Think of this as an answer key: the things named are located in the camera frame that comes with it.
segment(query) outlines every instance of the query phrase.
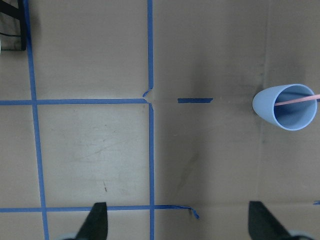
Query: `blue cup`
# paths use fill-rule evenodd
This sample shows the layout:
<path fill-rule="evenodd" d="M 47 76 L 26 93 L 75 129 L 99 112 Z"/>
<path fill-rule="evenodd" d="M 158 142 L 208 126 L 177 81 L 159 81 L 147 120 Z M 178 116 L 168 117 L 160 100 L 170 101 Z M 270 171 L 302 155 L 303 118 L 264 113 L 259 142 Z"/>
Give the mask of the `blue cup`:
<path fill-rule="evenodd" d="M 275 106 L 275 103 L 312 96 L 314 92 L 302 84 L 274 86 L 255 95 L 254 111 L 267 122 L 289 131 L 308 126 L 317 112 L 317 100 Z"/>

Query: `black object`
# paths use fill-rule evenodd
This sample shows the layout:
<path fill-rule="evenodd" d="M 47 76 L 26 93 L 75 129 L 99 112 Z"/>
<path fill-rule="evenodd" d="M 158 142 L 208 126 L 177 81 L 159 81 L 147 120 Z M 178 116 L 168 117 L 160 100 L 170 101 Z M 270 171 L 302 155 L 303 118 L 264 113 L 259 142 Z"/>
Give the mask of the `black object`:
<path fill-rule="evenodd" d="M 13 18 L 13 20 L 19 21 L 20 26 L 20 35 L 9 34 L 6 32 L 1 32 L 1 35 L 21 39 L 21 51 L 26 50 L 27 47 L 27 25 L 26 25 L 26 18 L 25 18 L 25 7 L 23 0 L 17 0 L 18 8 L 6 3 L 3 0 L 0 0 L 0 13 L 4 13 L 9 17 Z"/>
<path fill-rule="evenodd" d="M 93 205 L 75 239 L 65 240 L 106 240 L 108 236 L 107 204 L 97 202 Z"/>
<path fill-rule="evenodd" d="M 303 235 L 291 236 L 261 201 L 249 203 L 248 229 L 252 240 L 313 240 Z"/>

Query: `pink straw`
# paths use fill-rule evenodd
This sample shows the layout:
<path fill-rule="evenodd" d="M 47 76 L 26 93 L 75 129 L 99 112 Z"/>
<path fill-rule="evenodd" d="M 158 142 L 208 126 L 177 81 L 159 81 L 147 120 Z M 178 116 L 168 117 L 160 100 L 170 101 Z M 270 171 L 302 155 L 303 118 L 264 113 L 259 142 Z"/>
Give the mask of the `pink straw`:
<path fill-rule="evenodd" d="M 305 101 L 310 101 L 310 100 L 316 100 L 316 99 L 320 99 L 320 94 L 312 95 L 312 96 L 305 96 L 305 97 L 293 99 L 293 100 L 290 100 L 290 101 L 277 102 L 274 106 L 281 106 L 281 105 L 286 105 L 286 104 L 295 104 L 295 103 L 300 103 L 300 102 L 305 102 Z"/>

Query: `cup rim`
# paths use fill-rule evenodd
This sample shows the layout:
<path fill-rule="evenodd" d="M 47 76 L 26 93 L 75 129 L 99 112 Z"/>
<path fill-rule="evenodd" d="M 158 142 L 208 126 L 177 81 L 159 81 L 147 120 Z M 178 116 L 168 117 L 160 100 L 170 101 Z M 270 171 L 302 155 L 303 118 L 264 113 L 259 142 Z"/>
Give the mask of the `cup rim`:
<path fill-rule="evenodd" d="M 317 106 L 318 106 L 317 105 L 317 100 L 311 100 L 314 103 L 315 110 L 313 111 L 312 117 L 310 117 L 309 121 L 306 124 L 304 124 L 303 126 L 298 127 L 298 128 L 288 128 L 288 127 L 285 127 L 285 126 L 283 126 L 282 124 L 279 123 L 279 121 L 277 120 L 277 118 L 275 116 L 275 103 L 276 103 L 276 100 L 284 90 L 286 90 L 288 88 L 291 88 L 291 87 L 295 87 L 295 86 L 307 89 L 308 91 L 311 92 L 312 95 L 315 94 L 314 91 L 312 91 L 312 89 L 310 87 L 308 87 L 306 85 L 303 85 L 303 84 L 300 84 L 300 83 L 283 85 L 283 88 L 277 93 L 277 95 L 275 96 L 275 98 L 272 101 L 272 117 L 273 117 L 275 123 L 278 125 L 278 127 L 282 128 L 282 129 L 285 129 L 285 130 L 288 130 L 288 131 L 298 131 L 298 130 L 301 130 L 301 129 L 305 128 L 306 126 L 308 126 L 312 122 L 312 120 L 315 118 L 316 113 L 317 113 Z"/>

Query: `blue tape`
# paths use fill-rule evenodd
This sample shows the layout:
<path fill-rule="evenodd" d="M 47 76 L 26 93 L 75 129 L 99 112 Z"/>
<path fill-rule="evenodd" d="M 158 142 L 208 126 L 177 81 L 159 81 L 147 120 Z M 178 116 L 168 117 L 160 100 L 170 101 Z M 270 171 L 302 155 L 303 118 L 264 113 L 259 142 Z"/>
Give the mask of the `blue tape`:
<path fill-rule="evenodd" d="M 0 100 L 0 106 L 32 105 L 32 100 Z"/>
<path fill-rule="evenodd" d="M 192 211 L 193 216 L 196 219 L 199 219 L 200 216 L 198 215 L 197 211 L 191 206 L 181 206 L 181 205 L 156 205 L 155 209 L 189 209 Z"/>
<path fill-rule="evenodd" d="M 143 98 L 128 99 L 41 99 L 38 105 L 64 105 L 64 104 L 147 104 Z"/>
<path fill-rule="evenodd" d="M 178 104 L 209 104 L 213 100 L 210 98 L 178 98 Z"/>
<path fill-rule="evenodd" d="M 149 194 L 150 240 L 155 239 L 155 163 L 154 163 L 154 109 L 149 103 Z"/>
<path fill-rule="evenodd" d="M 79 207 L 48 207 L 47 212 L 89 212 L 92 208 L 86 206 Z M 124 211 L 124 210 L 149 210 L 149 205 L 133 205 L 133 206 L 108 206 L 108 211 Z"/>
<path fill-rule="evenodd" d="M 42 208 L 0 208 L 0 213 L 41 213 Z"/>
<path fill-rule="evenodd" d="M 154 33 L 153 33 L 153 2 L 147 0 L 147 28 L 148 28 L 148 90 L 142 95 L 146 97 L 154 88 Z"/>
<path fill-rule="evenodd" d="M 32 101 L 32 115 L 33 115 L 33 127 L 34 127 L 34 138 L 35 138 L 36 162 L 37 162 L 37 169 L 38 169 L 40 203 L 41 203 L 41 212 L 42 212 L 42 224 L 43 224 L 44 240 L 49 240 L 45 184 L 44 184 L 39 119 L 38 119 L 37 90 L 36 90 L 36 80 L 35 80 L 34 56 L 32 52 L 32 37 L 31 37 L 31 25 L 30 25 L 28 0 L 24 0 L 24 14 L 25 14 L 25 21 L 26 21 L 26 35 L 27 35 L 26 49 L 27 49 L 28 65 L 29 65 L 30 91 L 31 91 L 31 101 Z"/>

